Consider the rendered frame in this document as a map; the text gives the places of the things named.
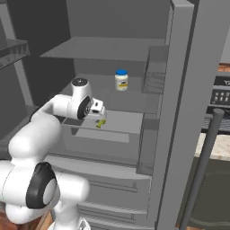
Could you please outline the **grey freezer drawer front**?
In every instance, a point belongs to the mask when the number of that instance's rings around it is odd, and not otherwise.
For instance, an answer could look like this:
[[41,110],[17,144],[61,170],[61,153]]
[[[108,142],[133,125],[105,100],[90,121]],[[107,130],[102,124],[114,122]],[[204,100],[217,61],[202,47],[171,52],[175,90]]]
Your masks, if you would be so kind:
[[92,230],[154,230],[147,223],[146,212],[143,210],[83,202],[79,205],[79,212]]
[[56,170],[77,174],[90,182],[87,203],[146,211],[150,177],[136,174],[134,168],[51,155],[46,160]]

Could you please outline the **grey fridge door with shelf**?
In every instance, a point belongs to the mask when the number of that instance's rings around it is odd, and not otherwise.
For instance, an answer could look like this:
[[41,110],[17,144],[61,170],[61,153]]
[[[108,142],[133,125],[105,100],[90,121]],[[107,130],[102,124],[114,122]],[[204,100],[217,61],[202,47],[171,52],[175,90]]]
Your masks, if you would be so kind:
[[71,60],[43,56],[69,39],[66,0],[0,0],[0,152],[74,77]]

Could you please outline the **clear fridge drawer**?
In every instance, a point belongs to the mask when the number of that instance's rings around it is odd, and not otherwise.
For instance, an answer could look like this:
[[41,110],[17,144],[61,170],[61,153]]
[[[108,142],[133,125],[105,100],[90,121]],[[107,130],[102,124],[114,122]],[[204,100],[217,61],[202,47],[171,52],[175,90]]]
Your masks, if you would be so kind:
[[143,114],[107,111],[106,122],[97,128],[92,119],[66,119],[60,152],[98,161],[135,165]]

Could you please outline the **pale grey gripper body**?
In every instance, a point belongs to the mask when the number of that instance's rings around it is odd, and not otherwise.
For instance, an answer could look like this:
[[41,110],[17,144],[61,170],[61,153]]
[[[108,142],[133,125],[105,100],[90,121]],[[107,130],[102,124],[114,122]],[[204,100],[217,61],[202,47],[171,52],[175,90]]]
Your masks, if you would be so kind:
[[107,112],[105,108],[102,108],[100,111],[92,110],[91,115],[93,119],[106,119]]

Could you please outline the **grey fridge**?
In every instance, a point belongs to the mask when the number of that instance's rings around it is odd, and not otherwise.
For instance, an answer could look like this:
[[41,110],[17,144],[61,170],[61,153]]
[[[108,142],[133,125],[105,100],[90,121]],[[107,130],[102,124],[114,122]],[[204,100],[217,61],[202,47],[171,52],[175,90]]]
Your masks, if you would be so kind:
[[[177,41],[174,38],[174,19],[178,14],[175,0],[67,0],[71,36],[99,38],[136,38],[164,40],[169,47],[164,92],[159,94],[156,113],[160,119],[155,149],[153,174],[150,177],[146,208],[147,223],[155,230],[158,193],[162,188],[165,167],[157,162],[166,158],[171,142],[175,117],[178,86],[181,81],[180,60],[174,55]],[[80,58],[69,59],[75,64],[75,72],[89,75],[114,75],[119,69],[128,71],[128,78],[141,77],[145,61],[96,60]],[[118,164],[98,161],[60,152],[59,141],[53,147],[51,156],[71,158],[99,164],[111,164],[134,168],[137,164]]]

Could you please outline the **white jar with blue lid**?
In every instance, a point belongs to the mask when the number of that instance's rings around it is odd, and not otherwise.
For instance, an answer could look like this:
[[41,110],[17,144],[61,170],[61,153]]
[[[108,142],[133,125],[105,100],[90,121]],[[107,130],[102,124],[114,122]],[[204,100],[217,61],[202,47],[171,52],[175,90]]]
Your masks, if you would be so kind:
[[128,89],[128,71],[119,69],[115,74],[115,88],[118,91],[126,91]]

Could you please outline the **glass fridge shelf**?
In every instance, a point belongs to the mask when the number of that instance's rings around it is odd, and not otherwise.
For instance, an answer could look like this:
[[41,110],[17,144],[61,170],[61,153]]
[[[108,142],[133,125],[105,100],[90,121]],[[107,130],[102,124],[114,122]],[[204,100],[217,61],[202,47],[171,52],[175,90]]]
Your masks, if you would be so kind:
[[73,37],[41,57],[145,61],[150,47],[164,44],[159,39]]
[[78,77],[89,81],[93,98],[103,101],[107,110],[156,114],[160,107],[159,94],[144,93],[141,77],[130,77],[128,89],[123,92],[115,88],[114,75],[79,74]]

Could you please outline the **clear door bin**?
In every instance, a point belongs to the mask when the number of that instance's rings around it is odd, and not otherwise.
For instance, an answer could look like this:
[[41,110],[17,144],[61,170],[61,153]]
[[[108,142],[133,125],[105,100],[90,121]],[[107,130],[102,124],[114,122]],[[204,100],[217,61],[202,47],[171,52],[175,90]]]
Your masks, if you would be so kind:
[[142,92],[162,94],[166,75],[169,47],[151,46],[142,74]]
[[156,114],[143,115],[137,159],[137,173],[151,176],[153,174],[155,149],[160,119]]

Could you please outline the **dark cupboard front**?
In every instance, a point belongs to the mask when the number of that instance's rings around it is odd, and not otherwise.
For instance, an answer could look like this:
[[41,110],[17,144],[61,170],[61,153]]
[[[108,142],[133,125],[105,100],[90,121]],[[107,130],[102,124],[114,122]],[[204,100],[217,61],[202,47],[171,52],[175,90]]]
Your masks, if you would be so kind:
[[188,226],[230,230],[230,162],[208,161]]

